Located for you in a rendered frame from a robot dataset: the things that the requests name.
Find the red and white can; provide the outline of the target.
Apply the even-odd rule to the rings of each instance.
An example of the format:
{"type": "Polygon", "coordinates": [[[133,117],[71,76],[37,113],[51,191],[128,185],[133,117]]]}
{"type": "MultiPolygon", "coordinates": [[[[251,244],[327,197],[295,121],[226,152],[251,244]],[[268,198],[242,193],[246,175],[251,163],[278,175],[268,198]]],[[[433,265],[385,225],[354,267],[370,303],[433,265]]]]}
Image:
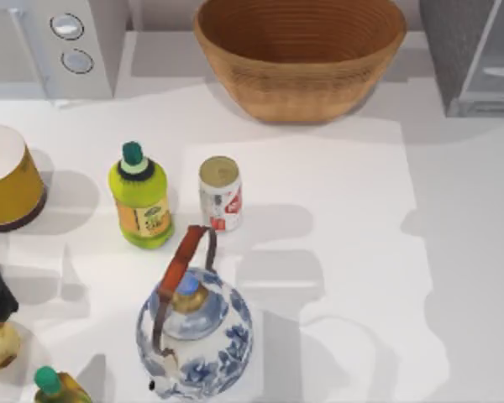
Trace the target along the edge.
{"type": "Polygon", "coordinates": [[[204,160],[199,168],[203,221],[218,232],[236,229],[242,218],[242,181],[237,163],[224,155],[204,160]]]}

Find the green bottle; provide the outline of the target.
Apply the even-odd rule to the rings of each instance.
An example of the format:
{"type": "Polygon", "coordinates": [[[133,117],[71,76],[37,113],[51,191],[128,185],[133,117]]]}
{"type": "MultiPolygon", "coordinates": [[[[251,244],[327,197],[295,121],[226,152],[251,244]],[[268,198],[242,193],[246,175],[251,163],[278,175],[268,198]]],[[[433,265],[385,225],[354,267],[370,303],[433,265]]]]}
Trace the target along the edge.
{"type": "Polygon", "coordinates": [[[128,141],[108,173],[122,235],[142,249],[161,247],[174,233],[164,169],[128,141]]]}
{"type": "Polygon", "coordinates": [[[67,372],[56,372],[50,366],[36,370],[38,387],[34,403],[93,403],[90,395],[67,372]]]}

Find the brown woven basket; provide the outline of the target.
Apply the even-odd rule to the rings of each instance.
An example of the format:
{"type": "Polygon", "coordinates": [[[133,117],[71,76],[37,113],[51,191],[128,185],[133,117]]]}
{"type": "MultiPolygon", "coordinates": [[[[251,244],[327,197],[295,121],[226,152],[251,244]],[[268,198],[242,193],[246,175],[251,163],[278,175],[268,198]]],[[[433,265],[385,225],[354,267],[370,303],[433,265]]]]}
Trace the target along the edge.
{"type": "Polygon", "coordinates": [[[407,33],[393,0],[204,0],[193,33],[251,117],[319,123],[360,104],[407,33]]]}

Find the yellow and white cup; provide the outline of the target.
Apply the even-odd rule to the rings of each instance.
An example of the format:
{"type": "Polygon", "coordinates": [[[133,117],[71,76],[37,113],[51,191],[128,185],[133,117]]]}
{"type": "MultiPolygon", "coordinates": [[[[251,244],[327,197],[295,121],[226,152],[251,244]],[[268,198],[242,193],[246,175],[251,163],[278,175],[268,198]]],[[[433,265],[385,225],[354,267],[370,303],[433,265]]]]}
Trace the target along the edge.
{"type": "Polygon", "coordinates": [[[0,233],[32,222],[43,210],[47,189],[29,147],[13,128],[0,125],[0,233]]]}

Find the pale microwave oven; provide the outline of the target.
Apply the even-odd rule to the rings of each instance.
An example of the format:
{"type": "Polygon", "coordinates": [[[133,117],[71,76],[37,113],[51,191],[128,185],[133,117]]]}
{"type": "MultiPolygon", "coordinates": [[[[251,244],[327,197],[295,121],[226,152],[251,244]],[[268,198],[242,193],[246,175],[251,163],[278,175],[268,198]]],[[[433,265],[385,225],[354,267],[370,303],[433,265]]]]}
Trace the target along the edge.
{"type": "Polygon", "coordinates": [[[0,0],[0,99],[113,98],[129,20],[128,0],[0,0]],[[63,13],[83,22],[82,37],[54,35],[50,19],[63,13]],[[61,54],[73,49],[93,58],[89,73],[61,64],[61,54]]]}

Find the large microwave knob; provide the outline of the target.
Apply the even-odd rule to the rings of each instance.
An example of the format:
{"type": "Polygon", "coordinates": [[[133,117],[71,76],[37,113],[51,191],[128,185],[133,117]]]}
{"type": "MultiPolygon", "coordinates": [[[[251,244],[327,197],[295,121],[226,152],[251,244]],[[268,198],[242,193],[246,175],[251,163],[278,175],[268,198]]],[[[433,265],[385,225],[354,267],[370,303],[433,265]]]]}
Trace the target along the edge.
{"type": "Polygon", "coordinates": [[[77,40],[84,34],[83,22],[72,13],[63,13],[50,19],[50,29],[59,39],[77,40]]]}

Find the small microwave knob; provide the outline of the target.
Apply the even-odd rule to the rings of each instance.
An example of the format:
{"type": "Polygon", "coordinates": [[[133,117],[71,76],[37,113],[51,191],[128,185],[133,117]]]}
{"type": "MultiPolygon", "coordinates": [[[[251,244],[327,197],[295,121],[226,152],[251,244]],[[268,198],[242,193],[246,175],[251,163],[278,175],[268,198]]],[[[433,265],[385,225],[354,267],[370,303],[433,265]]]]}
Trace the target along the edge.
{"type": "Polygon", "coordinates": [[[61,64],[71,73],[85,75],[94,67],[93,58],[84,50],[67,50],[61,54],[61,64]]]}

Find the blue and white teapot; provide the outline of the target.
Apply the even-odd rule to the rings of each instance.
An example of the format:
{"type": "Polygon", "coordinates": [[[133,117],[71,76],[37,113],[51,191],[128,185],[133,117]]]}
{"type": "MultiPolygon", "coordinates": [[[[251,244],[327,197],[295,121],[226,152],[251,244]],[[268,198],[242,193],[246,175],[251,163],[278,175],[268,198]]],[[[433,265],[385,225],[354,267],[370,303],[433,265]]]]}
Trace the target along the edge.
{"type": "Polygon", "coordinates": [[[161,280],[139,311],[136,344],[162,400],[199,402],[232,387],[254,346],[253,320],[242,295],[214,269],[214,229],[191,225],[161,280]]]}

